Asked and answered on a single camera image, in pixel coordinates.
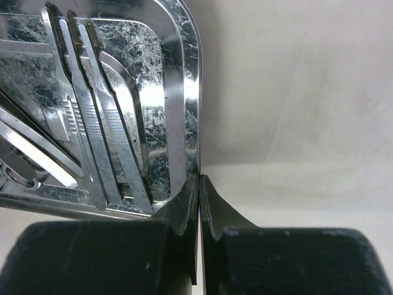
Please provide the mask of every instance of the black plastic part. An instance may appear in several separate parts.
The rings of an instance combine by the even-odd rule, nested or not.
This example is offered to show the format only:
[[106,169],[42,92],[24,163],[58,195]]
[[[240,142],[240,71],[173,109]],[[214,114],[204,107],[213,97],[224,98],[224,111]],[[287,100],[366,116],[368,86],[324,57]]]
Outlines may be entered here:
[[191,294],[197,219],[191,176],[145,221],[34,224],[9,254],[0,294]]
[[368,240],[349,229],[258,228],[200,178],[204,290],[216,294],[392,294]]

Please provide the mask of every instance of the metal tray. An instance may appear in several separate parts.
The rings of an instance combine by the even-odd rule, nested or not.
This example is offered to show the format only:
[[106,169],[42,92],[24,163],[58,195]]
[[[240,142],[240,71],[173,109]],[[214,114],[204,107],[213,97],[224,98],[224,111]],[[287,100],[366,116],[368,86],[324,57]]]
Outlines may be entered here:
[[[103,49],[99,59],[119,99],[154,204],[143,211],[133,203],[127,186],[122,186],[125,179],[114,152],[111,157],[124,196],[119,205],[99,211],[83,181],[67,189],[53,178],[36,191],[12,183],[3,186],[0,205],[77,218],[149,216],[180,191],[188,175],[199,173],[201,48],[195,24],[179,0],[52,2],[62,13],[70,9],[80,20],[89,18],[95,24]],[[63,120],[40,15],[44,4],[0,0],[0,84],[72,154],[74,143]],[[93,77],[87,63],[84,66]]]

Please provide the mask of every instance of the scratched metal surface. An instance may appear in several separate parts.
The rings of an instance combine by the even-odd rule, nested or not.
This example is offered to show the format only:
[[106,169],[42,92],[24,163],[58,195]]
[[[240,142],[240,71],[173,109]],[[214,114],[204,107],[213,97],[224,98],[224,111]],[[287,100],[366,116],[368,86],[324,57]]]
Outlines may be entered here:
[[[28,202],[31,202],[34,204],[31,208],[36,210],[41,202],[49,206],[53,214],[71,210],[118,218],[148,216],[179,192],[189,174],[199,171],[201,52],[195,25],[178,0],[53,3],[63,14],[68,9],[73,10],[78,21],[86,17],[93,19],[106,55],[106,61],[102,54],[100,59],[119,99],[138,164],[143,170],[141,138],[136,124],[142,117],[148,154],[146,173],[154,204],[149,211],[141,211],[134,205],[109,137],[115,174],[125,196],[121,204],[98,211],[92,207],[82,179],[77,189],[66,189],[52,178],[36,192],[26,192],[10,183],[0,193],[1,203],[12,202],[13,206],[23,203],[29,207]],[[70,142],[69,127],[63,120],[64,106],[39,14],[44,4],[45,1],[39,0],[0,0],[0,84],[43,129],[76,154],[76,143]],[[85,58],[82,61],[92,82],[89,62]],[[134,111],[132,99],[135,97],[140,101],[141,114]]]

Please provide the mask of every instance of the stainless steel tray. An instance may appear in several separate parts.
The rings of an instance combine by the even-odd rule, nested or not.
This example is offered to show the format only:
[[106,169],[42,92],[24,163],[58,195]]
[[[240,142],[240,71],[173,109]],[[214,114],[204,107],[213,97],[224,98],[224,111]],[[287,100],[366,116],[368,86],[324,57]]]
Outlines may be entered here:
[[[70,9],[78,20],[89,18],[95,24],[103,49],[99,59],[119,99],[154,204],[148,211],[134,204],[109,139],[121,204],[99,211],[82,179],[76,189],[67,189],[49,178],[36,191],[8,183],[0,192],[0,205],[78,218],[149,216],[180,191],[188,175],[199,173],[201,48],[195,24],[179,0],[52,2],[62,13]],[[44,4],[0,0],[0,84],[75,154],[40,15]],[[92,79],[88,63],[84,67]]]

